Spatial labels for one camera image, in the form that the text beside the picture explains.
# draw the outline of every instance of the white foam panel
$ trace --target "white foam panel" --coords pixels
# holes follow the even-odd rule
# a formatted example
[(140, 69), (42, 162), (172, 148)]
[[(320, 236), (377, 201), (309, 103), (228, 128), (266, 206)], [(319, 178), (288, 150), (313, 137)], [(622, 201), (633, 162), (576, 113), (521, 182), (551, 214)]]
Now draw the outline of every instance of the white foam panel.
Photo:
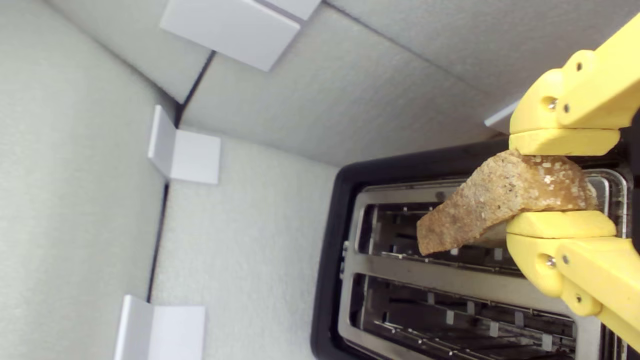
[(152, 303), (204, 305), (205, 360), (312, 360), (336, 168), (223, 137), (220, 183), (171, 181)]
[(173, 104), (40, 1), (0, 2), (0, 53), (0, 359), (110, 360), (123, 295), (147, 295), (145, 149)]
[(48, 2), (178, 102), (184, 102), (211, 51), (160, 28), (168, 0)]
[(492, 113), (640, 11), (637, 0), (328, 2), (487, 92)]
[(344, 165), (483, 140), (486, 103), (321, 4), (269, 73), (217, 54), (183, 124)]

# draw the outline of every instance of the screw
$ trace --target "screw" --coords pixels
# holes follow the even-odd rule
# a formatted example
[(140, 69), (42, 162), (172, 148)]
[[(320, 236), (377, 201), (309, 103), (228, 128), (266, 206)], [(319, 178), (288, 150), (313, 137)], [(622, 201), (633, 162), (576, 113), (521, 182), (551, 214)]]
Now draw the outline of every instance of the screw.
[(553, 256), (549, 255), (549, 257), (547, 258), (547, 262), (545, 264), (547, 264), (547, 266), (549, 266), (550, 268), (555, 268), (556, 267), (556, 258), (554, 258)]

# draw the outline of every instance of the white corner bracket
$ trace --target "white corner bracket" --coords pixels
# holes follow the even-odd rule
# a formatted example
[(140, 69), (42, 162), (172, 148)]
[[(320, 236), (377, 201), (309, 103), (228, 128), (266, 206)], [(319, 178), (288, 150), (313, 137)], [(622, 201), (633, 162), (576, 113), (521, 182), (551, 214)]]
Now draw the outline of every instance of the white corner bracket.
[(154, 306), (125, 295), (113, 359), (202, 360), (204, 326), (204, 306)]
[(168, 179), (218, 184), (220, 138), (175, 128), (156, 105), (147, 157)]
[(160, 27), (269, 71), (320, 0), (170, 0)]

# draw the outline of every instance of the toaster slot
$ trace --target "toaster slot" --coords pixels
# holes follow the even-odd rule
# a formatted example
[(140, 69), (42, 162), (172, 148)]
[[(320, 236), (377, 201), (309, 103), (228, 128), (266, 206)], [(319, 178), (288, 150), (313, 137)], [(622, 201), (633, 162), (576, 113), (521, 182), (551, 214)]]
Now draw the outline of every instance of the toaster slot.
[(358, 274), (366, 296), (352, 325), (429, 357), (573, 359), (574, 321), (565, 316)]
[[(618, 235), (626, 236), (628, 209), (627, 183), (617, 172), (607, 169), (587, 170), (588, 181), (596, 191), (600, 211), (618, 226)], [(434, 198), (445, 199), (445, 192), (435, 191)], [(360, 221), (357, 251), (406, 261), (453, 266), (480, 272), (522, 277), (506, 247), (505, 225), (490, 229), (478, 245), (421, 256), (415, 224), (442, 201), (367, 204)]]

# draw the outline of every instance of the white foam wall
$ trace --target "white foam wall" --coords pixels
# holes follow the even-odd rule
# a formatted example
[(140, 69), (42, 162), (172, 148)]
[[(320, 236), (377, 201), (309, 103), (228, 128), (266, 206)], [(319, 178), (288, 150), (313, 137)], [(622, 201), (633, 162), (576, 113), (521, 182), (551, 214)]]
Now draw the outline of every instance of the white foam wall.
[(168, 0), (48, 2), (178, 102), (184, 102), (211, 52), (159, 27)]
[(271, 72), (216, 54), (182, 121), (341, 166), (485, 140), (487, 104), (320, 4)]
[(218, 186), (172, 181), (152, 302), (207, 306), (205, 360), (314, 358), (317, 266), (336, 171), (223, 137)]
[(0, 2), (0, 54), (0, 359), (110, 360), (147, 294), (164, 98), (40, 1)]

